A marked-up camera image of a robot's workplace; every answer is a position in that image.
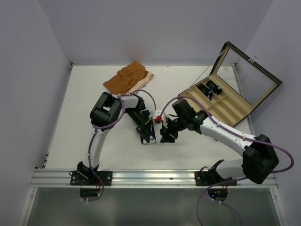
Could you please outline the navy blue underwear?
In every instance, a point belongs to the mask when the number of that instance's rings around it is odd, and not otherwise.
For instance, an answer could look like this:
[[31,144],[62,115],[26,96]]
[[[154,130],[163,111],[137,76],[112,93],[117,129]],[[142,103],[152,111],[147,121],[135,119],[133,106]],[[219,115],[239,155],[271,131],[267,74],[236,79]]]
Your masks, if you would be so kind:
[[143,145],[155,144],[157,140],[156,140],[155,128],[152,120],[147,124],[147,132],[149,132],[148,133],[149,142],[147,142],[147,140],[143,136],[140,136],[141,144]]

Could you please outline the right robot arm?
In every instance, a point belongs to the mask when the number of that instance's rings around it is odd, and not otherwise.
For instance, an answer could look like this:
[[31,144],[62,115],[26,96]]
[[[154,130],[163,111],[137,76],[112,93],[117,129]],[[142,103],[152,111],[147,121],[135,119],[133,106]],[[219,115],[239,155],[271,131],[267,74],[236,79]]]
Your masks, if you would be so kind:
[[279,159],[266,135],[255,137],[240,132],[205,110],[196,112],[183,98],[173,103],[172,107],[177,116],[173,120],[166,116],[163,118],[161,143],[175,142],[178,133],[188,129],[221,142],[240,156],[231,161],[219,160],[207,171],[197,171],[195,177],[198,186],[220,185],[240,177],[262,184],[278,165]]

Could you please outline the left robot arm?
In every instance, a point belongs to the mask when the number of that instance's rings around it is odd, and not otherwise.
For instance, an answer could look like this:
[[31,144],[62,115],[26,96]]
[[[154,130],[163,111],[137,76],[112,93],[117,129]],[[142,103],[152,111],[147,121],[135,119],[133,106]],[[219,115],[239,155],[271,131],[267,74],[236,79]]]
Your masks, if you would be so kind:
[[77,165],[77,173],[87,185],[98,182],[97,174],[100,153],[109,131],[127,114],[137,125],[142,144],[156,142],[151,113],[146,109],[142,97],[136,94],[113,96],[103,92],[90,112],[94,132],[88,146],[85,158]]

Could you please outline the orange brown underwear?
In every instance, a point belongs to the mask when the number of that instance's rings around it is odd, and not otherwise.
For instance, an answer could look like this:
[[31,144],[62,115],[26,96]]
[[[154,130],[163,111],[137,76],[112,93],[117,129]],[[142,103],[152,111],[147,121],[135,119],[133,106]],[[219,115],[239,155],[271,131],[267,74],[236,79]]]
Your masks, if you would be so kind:
[[141,63],[133,61],[103,85],[114,95],[127,94],[145,87],[153,77],[154,74],[147,71]]

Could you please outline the rolled black underwear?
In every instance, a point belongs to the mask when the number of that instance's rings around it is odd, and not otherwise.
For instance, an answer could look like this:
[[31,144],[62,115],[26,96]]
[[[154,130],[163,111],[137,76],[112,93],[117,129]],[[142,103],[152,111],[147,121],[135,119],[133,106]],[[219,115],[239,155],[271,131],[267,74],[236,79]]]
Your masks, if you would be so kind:
[[219,95],[222,93],[222,88],[215,84],[212,80],[206,82],[206,84],[200,83],[197,88],[209,99],[212,100],[213,93]]

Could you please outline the black compartment storage box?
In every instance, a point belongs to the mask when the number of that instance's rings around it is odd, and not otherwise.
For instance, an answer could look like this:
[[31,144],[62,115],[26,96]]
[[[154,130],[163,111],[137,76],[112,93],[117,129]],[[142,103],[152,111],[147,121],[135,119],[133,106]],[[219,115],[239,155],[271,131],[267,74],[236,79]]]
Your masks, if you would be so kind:
[[[222,88],[209,100],[198,88],[200,83],[212,80]],[[249,57],[233,43],[224,43],[210,73],[202,74],[180,96],[198,100],[211,115],[234,127],[247,118],[282,81]]]

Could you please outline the aluminium mounting rail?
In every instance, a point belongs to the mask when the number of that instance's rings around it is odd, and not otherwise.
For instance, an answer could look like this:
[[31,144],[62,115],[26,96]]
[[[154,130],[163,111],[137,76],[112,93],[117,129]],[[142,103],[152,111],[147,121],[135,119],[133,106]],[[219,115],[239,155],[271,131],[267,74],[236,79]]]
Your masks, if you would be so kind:
[[[105,188],[205,188],[195,173],[195,169],[105,169],[99,172],[99,177]],[[72,169],[36,169],[30,182],[30,187],[48,188],[95,188],[96,185]]]

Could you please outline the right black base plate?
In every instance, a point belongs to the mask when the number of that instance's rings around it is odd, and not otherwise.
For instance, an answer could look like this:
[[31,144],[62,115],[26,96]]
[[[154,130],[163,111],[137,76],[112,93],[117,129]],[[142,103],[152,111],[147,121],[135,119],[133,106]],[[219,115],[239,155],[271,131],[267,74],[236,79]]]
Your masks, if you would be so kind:
[[209,171],[196,171],[194,172],[194,179],[196,186],[211,186],[221,182],[225,182],[225,185],[236,186],[237,182],[232,178],[223,179],[217,173]]

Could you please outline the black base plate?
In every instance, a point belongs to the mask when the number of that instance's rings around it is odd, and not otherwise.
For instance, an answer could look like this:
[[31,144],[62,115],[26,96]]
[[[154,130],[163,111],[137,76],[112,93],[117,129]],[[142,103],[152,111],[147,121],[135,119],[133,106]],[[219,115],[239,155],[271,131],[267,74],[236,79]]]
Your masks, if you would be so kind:
[[70,171],[68,173],[71,176],[70,185],[72,186],[111,186],[112,179],[113,179],[113,172],[112,171],[97,171],[96,174],[102,180],[102,184],[100,184],[98,178],[92,174],[90,177],[85,177],[75,171]]
[[211,186],[221,182],[225,182],[225,185],[236,186],[237,182],[232,178],[223,179],[217,173],[209,171],[196,171],[194,172],[194,179],[196,186]]

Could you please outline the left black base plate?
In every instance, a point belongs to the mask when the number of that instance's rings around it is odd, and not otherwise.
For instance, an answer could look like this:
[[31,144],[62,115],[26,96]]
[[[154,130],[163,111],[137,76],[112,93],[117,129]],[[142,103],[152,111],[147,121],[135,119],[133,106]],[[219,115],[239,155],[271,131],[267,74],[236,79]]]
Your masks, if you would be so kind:
[[102,180],[102,184],[100,184],[98,178],[92,174],[90,177],[85,177],[75,171],[70,171],[68,173],[71,176],[70,185],[72,186],[111,186],[112,179],[113,179],[113,172],[112,171],[97,171],[96,174]]

